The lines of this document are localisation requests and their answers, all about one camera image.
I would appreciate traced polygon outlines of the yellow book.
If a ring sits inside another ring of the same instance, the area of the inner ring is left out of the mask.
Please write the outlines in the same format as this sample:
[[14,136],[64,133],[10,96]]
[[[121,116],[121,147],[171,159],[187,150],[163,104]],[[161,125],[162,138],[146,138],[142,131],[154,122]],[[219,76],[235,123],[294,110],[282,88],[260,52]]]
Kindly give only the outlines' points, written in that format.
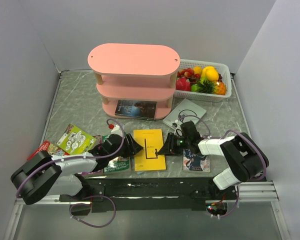
[[159,150],[164,144],[162,130],[135,129],[133,131],[133,138],[143,147],[134,156],[134,170],[136,172],[165,171],[167,168],[165,156],[159,155]]

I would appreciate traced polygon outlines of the Wuthering Heights dark blue book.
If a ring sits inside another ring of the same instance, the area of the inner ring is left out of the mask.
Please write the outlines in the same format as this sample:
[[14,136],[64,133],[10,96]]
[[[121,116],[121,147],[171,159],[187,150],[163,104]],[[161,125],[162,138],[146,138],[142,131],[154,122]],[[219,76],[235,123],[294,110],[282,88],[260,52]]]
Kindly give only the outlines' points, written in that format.
[[116,116],[154,121],[156,108],[156,101],[119,100],[114,114]]

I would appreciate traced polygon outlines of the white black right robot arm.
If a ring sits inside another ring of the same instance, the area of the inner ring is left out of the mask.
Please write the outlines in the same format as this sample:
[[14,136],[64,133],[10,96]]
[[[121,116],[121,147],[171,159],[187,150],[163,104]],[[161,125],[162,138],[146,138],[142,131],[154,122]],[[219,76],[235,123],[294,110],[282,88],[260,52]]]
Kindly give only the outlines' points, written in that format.
[[220,138],[203,137],[192,121],[180,125],[181,136],[169,133],[158,155],[179,155],[189,150],[197,156],[223,157],[228,168],[217,174],[208,193],[213,199],[220,199],[226,189],[239,183],[248,182],[259,173],[266,173],[269,160],[253,140],[244,132],[235,136]]

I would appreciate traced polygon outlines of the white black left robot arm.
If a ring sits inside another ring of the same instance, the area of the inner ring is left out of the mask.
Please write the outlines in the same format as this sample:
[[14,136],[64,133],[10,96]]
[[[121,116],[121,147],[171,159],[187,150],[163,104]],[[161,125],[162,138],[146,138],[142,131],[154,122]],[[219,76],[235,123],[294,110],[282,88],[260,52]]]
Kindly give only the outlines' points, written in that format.
[[17,189],[17,197],[27,205],[50,195],[69,195],[83,201],[91,193],[83,173],[97,172],[114,158],[132,157],[141,150],[143,147],[130,134],[124,137],[111,134],[104,143],[81,154],[58,156],[39,151],[16,170],[10,180]]

